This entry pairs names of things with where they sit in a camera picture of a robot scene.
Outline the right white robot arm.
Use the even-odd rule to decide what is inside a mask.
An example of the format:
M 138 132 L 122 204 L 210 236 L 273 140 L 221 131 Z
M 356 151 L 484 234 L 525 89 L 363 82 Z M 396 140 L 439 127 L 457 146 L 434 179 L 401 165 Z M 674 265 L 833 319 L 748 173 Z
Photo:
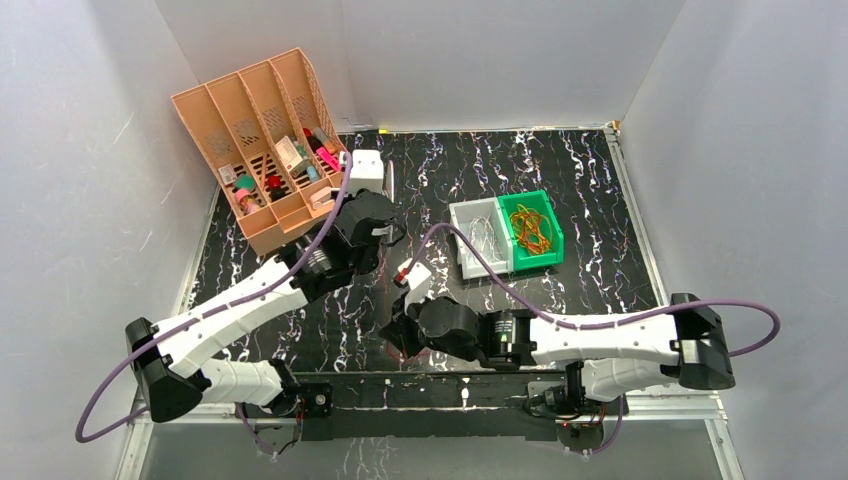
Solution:
M 576 315 L 529 309 L 478 313 L 449 297 L 400 298 L 381 338 L 406 357 L 429 349 L 502 372 L 563 364 L 575 368 L 565 405 L 590 413 L 601 402 L 675 381 L 692 390 L 735 386 L 721 317 L 697 296 L 636 314 Z

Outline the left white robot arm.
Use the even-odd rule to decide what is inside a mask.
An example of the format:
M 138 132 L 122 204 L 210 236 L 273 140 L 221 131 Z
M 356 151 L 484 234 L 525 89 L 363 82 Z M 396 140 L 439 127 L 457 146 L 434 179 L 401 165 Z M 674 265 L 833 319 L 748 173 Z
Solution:
M 252 404 L 289 416 L 317 394 L 295 379 L 285 361 L 228 361 L 224 347 L 282 314 L 301 310 L 379 264 L 382 238 L 396 226 L 393 202 L 360 190 L 340 212 L 283 247 L 250 276 L 193 311 L 152 323 L 138 318 L 125 329 L 132 370 L 151 419 L 175 420 L 200 404 Z

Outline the white perforated filament spool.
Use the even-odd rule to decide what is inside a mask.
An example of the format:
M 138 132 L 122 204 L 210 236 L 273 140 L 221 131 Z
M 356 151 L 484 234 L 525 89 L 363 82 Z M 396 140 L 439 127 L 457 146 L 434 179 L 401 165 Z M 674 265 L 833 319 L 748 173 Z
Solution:
M 395 168 L 394 162 L 391 160 L 388 160 L 386 163 L 384 193 L 392 203 L 395 202 Z

